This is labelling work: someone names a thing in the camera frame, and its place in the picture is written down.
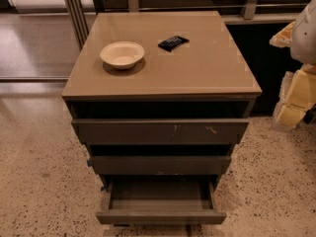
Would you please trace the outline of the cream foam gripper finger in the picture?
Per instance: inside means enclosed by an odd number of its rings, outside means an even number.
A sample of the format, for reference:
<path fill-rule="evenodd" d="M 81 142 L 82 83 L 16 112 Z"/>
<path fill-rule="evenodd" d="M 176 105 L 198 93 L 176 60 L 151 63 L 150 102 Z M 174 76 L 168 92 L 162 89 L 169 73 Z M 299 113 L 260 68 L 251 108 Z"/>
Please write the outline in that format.
<path fill-rule="evenodd" d="M 272 38 L 270 39 L 270 45 L 279 48 L 290 47 L 293 27 L 294 22 L 291 22 L 274 36 L 272 36 Z"/>
<path fill-rule="evenodd" d="M 305 111 L 295 107 L 288 107 L 277 103 L 275 108 L 275 121 L 283 126 L 295 128 L 305 117 Z"/>

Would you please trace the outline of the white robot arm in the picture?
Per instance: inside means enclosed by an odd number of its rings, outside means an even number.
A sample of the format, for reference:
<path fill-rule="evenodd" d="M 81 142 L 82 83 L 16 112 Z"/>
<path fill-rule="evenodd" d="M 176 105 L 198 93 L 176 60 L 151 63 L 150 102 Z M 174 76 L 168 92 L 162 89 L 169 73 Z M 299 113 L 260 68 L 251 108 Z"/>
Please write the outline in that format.
<path fill-rule="evenodd" d="M 307 119 L 316 105 L 316 0 L 275 34 L 270 45 L 288 47 L 291 57 L 302 63 L 296 72 L 285 72 L 273 113 L 274 128 L 289 131 Z"/>

